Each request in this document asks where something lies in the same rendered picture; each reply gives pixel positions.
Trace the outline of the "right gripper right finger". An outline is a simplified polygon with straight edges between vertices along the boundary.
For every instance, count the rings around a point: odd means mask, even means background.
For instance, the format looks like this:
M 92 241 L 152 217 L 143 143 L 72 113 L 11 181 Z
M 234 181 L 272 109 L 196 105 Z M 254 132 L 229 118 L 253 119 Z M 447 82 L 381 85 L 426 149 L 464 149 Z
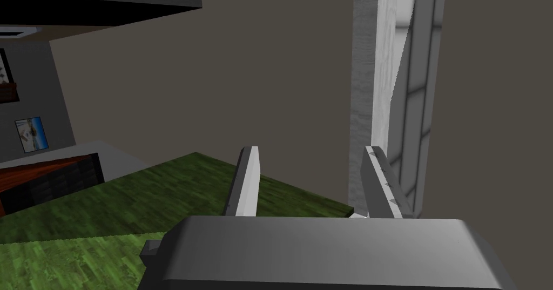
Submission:
M 363 149 L 360 174 L 367 205 L 367 217 L 395 219 L 413 217 L 413 209 L 382 148 L 368 145 Z

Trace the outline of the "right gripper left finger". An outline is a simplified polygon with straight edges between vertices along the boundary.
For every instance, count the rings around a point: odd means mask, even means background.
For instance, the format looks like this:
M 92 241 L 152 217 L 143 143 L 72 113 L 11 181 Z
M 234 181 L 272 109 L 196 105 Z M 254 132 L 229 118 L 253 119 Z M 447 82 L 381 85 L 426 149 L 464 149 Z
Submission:
M 222 214 L 224 216 L 255 217 L 259 183 L 259 149 L 256 146 L 246 146 L 240 151 Z

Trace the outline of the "red and black cabinet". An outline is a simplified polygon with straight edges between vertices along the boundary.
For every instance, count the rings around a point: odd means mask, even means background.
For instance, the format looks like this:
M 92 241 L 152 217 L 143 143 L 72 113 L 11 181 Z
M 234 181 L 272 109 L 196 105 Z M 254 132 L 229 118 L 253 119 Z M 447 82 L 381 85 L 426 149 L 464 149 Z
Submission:
M 0 218 L 104 182 L 97 153 L 0 168 Z

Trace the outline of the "blue wall picture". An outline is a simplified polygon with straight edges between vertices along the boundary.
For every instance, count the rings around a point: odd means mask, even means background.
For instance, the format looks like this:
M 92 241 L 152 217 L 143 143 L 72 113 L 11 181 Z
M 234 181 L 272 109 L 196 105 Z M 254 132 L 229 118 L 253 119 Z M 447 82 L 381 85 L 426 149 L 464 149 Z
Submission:
M 43 123 L 40 117 L 15 121 L 24 153 L 31 153 L 49 148 Z

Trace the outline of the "black framed wall picture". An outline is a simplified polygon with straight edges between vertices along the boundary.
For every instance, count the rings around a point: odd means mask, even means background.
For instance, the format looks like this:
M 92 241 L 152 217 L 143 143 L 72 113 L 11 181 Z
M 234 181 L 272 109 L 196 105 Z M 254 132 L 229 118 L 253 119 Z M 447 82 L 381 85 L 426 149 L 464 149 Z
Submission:
M 0 84 L 14 83 L 5 50 L 0 48 Z

